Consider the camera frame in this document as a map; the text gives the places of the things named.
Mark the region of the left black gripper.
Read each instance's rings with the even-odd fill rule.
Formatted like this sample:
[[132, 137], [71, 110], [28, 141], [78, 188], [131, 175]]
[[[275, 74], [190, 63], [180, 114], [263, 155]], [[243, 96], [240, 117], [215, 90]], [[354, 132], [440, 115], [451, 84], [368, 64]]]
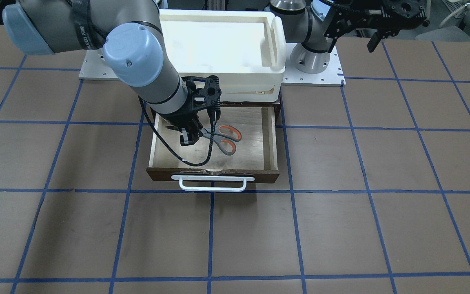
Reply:
[[389, 35], [401, 30], [412, 30], [426, 21], [425, 0], [334, 0], [325, 23], [325, 34], [332, 41], [355, 29], [373, 29], [368, 41], [368, 52], [372, 53]]

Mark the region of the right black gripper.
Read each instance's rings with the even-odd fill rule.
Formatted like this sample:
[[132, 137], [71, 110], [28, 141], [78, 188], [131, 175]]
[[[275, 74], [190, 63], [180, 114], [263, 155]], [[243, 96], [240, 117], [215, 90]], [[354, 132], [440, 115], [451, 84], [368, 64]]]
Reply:
[[183, 79], [187, 94], [183, 106], [175, 112], [162, 115], [162, 117], [181, 129], [180, 144], [184, 147], [194, 145], [202, 136], [203, 125], [198, 118], [199, 111], [207, 110], [211, 124], [220, 119], [222, 91], [219, 78], [216, 75], [210, 75], [206, 78], [185, 76]]

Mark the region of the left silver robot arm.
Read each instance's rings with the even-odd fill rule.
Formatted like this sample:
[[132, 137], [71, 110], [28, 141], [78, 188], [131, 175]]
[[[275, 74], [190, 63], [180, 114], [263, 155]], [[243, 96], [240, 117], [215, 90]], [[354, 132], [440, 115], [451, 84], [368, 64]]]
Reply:
[[356, 29], [373, 29], [367, 48], [428, 18], [425, 0], [271, 0], [269, 10], [282, 20], [286, 43], [294, 43], [290, 60], [307, 74], [325, 70], [337, 39]]

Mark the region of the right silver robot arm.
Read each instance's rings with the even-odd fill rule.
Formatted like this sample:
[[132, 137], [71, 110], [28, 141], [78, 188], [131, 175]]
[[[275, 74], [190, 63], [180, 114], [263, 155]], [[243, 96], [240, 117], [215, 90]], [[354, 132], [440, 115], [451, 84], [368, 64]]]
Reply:
[[219, 79], [179, 75], [159, 16], [154, 0], [18, 0], [2, 22], [24, 54], [102, 49], [115, 75], [181, 132], [181, 145], [193, 145], [204, 133], [197, 113], [220, 118]]

